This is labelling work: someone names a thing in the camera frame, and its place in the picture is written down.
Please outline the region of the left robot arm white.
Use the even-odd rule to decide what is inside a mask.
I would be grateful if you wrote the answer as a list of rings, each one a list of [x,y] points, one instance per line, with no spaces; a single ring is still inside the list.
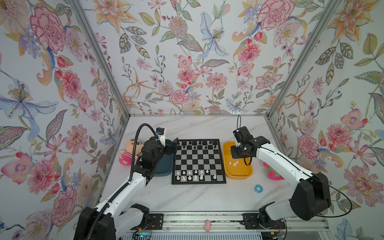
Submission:
[[[102,203],[81,212],[74,239],[117,240],[129,230],[145,228],[149,223],[149,208],[140,204],[133,204],[127,211],[125,208],[154,177],[163,156],[177,152],[178,143],[179,139],[175,139],[171,145],[163,145],[154,137],[146,141],[133,166],[133,176]]]

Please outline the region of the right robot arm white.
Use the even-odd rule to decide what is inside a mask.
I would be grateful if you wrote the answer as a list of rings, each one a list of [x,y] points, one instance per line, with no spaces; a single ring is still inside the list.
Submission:
[[[309,221],[331,206],[328,178],[293,162],[263,136],[253,137],[247,127],[233,132],[236,144],[231,147],[233,159],[257,158],[278,172],[294,189],[290,199],[272,202],[259,209],[257,222],[270,228],[278,220],[298,217]]]

